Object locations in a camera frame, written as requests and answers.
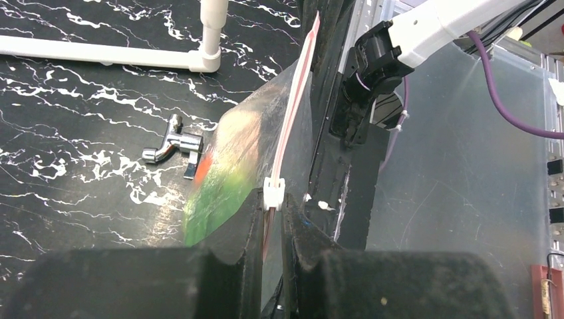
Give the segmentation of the clear zip top bag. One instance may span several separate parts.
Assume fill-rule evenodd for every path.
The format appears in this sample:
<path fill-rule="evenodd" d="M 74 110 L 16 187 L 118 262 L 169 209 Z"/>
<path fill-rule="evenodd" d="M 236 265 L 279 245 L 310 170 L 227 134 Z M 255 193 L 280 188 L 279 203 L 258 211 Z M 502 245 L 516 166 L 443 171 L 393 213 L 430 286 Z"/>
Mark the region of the clear zip top bag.
<path fill-rule="evenodd" d="M 313 156 L 311 64 L 320 24 L 313 21 L 296 62 L 221 117 L 207 145 L 215 153 L 206 176 L 244 173 L 269 199 L 306 196 Z"/>

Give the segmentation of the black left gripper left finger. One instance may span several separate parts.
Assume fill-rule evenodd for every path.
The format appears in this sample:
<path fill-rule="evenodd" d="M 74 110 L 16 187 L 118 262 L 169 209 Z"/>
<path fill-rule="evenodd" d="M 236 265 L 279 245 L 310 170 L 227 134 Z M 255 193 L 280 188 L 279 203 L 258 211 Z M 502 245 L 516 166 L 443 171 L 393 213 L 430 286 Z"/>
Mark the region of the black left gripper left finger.
<path fill-rule="evenodd" d="M 3 318 L 258 318 L 263 193 L 192 247 L 43 255 Z"/>

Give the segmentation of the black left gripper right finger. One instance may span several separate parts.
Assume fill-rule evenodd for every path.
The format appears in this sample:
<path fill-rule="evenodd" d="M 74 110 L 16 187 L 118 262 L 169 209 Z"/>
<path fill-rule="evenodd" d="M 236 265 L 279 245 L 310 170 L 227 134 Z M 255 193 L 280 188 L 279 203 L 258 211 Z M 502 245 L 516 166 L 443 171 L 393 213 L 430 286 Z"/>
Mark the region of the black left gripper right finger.
<path fill-rule="evenodd" d="M 477 255 L 346 249 L 286 194 L 281 208 L 288 318 L 514 318 Z"/>

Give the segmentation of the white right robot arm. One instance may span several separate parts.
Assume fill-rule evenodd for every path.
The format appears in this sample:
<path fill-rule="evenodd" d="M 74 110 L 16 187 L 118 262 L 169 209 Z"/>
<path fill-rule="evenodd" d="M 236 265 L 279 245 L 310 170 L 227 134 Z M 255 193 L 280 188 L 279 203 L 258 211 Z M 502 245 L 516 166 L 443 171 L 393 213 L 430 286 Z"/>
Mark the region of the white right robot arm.
<path fill-rule="evenodd" d="M 331 133 L 342 138 L 347 146 L 354 145 L 379 96 L 392 94 L 403 78 L 431 55 L 467 35 L 481 56 L 488 92 L 500 115 L 524 132 L 562 140 L 562 133 L 530 126 L 509 113 L 497 93 L 486 48 L 474 31 L 521 4 L 521 1 L 425 1 L 369 29 L 352 48 L 356 64 L 340 85 Z"/>

